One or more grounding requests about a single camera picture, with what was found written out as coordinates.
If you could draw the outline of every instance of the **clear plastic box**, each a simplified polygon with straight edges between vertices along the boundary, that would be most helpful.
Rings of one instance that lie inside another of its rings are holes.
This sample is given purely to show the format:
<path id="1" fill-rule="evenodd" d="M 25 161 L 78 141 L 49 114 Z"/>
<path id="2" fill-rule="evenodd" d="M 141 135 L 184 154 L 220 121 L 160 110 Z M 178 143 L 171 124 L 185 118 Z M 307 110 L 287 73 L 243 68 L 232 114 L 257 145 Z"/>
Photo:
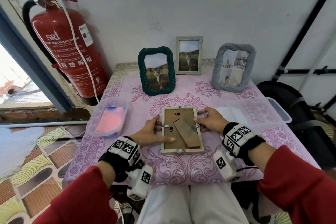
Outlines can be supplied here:
<path id="1" fill-rule="evenodd" d="M 228 100 L 216 108 L 230 122 L 266 129 L 292 122 L 288 113 L 272 98 Z"/>
<path id="2" fill-rule="evenodd" d="M 97 132 L 96 131 L 97 126 L 102 118 L 102 115 L 106 107 L 125 107 L 125 115 L 123 117 L 121 125 L 117 129 L 111 130 L 109 132 Z M 96 110 L 91 116 L 88 124 L 86 125 L 86 132 L 89 133 L 91 136 L 112 136 L 112 137 L 120 136 L 124 126 L 127 109 L 128 109 L 128 102 L 124 99 L 117 97 L 102 99 L 99 102 L 98 106 L 96 107 Z"/>

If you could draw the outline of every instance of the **white fluffy rug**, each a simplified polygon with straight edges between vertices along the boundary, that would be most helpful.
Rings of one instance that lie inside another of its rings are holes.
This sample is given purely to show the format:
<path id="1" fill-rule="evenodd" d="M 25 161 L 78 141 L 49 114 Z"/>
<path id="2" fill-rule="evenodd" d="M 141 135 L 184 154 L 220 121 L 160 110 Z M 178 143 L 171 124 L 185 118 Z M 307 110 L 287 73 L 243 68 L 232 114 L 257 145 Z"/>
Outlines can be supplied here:
<path id="1" fill-rule="evenodd" d="M 9 128 L 0 128 L 0 180 L 20 170 L 43 132 L 43 127 L 26 128 L 13 133 Z"/>

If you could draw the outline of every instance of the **table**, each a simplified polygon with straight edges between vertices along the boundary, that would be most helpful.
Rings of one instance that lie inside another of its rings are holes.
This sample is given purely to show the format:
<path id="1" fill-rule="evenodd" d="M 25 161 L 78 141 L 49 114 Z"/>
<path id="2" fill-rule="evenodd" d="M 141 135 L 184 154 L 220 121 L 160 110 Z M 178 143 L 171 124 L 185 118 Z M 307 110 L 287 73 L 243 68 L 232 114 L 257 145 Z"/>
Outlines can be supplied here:
<path id="1" fill-rule="evenodd" d="M 201 75 L 176 75 L 176 87 L 172 93 L 152 97 L 142 90 L 137 63 L 117 64 L 103 98 L 120 97 L 129 101 L 127 122 L 122 135 L 131 135 L 138 131 L 143 127 L 145 120 L 161 114 L 163 107 L 192 105 L 200 110 L 207 106 L 223 107 L 226 100 L 263 97 L 251 80 L 241 93 L 215 90 L 210 83 L 214 63 L 215 59 L 202 60 Z M 275 148 L 287 145 L 300 158 L 319 167 L 286 124 L 273 126 L 261 133 L 268 144 Z M 160 144 L 144 147 L 141 158 L 154 169 L 152 184 L 191 185 L 224 182 L 212 158 L 216 150 L 224 148 L 221 139 L 215 132 L 202 133 L 202 138 L 205 149 L 203 154 L 162 155 Z M 63 179 L 63 188 L 94 165 L 114 141 L 115 139 L 110 137 L 92 137 L 85 133 Z M 241 159 L 237 162 L 240 167 L 246 166 Z M 260 170 L 246 169 L 237 181 L 262 178 Z"/>

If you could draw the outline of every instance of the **white pants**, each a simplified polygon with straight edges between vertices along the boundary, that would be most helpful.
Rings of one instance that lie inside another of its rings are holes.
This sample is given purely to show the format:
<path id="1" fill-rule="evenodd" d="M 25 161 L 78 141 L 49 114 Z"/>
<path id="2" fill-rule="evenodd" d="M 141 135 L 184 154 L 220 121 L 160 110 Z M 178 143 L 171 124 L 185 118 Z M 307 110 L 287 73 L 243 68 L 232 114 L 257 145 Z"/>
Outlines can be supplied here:
<path id="1" fill-rule="evenodd" d="M 151 186 L 138 224 L 248 224 L 228 184 Z"/>

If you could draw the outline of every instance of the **fire extinguisher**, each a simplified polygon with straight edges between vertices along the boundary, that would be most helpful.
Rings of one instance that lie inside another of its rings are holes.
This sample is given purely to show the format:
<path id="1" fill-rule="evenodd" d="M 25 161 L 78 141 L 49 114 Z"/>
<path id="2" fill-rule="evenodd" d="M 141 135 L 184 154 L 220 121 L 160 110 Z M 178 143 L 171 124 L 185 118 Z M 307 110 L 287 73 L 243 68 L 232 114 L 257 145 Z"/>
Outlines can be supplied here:
<path id="1" fill-rule="evenodd" d="M 28 0 L 22 8 L 23 20 L 30 35 L 51 61 L 53 68 L 64 73 L 87 105 L 96 105 L 95 92 L 85 63 L 74 44 L 69 21 L 55 0 Z M 44 12 L 30 19 L 32 7 L 40 5 Z M 100 54 L 93 43 L 83 16 L 76 10 L 67 9 L 76 42 L 90 68 L 96 93 L 101 99 L 108 79 L 100 63 Z"/>

